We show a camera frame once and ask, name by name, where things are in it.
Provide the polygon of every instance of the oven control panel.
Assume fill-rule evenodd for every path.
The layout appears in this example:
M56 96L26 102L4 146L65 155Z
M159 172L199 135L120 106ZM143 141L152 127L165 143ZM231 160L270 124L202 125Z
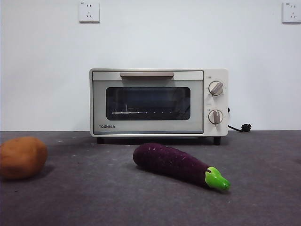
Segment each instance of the oven control panel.
M228 133L228 70L204 70L204 133Z

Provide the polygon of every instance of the green eggplant cap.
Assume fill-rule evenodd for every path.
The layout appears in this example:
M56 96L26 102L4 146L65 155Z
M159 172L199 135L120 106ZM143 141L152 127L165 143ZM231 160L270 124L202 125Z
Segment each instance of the green eggplant cap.
M205 172L205 182L209 187L220 190L228 190L230 188L230 182L222 177L217 168L211 166L207 170Z

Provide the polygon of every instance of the oven control knob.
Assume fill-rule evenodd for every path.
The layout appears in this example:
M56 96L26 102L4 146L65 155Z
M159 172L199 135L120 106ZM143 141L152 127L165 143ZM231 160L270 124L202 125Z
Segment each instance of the oven control knob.
M213 124L219 124L222 122L222 112L219 110L213 110L209 113L209 121Z
M222 93L223 91L223 84L219 81L213 81L209 85L209 92L213 96L218 96Z

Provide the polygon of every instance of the oven window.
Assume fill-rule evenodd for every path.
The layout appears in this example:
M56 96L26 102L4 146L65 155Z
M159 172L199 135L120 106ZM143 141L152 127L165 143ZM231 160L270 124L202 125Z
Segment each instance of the oven window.
M109 87L106 90L108 120L188 120L188 87Z

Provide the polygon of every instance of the wall outlet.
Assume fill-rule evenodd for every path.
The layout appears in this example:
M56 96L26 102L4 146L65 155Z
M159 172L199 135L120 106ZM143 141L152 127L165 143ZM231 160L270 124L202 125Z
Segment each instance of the wall outlet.
M80 2L79 22L99 23L99 2Z
M282 3L282 22L289 24L301 23L301 2Z

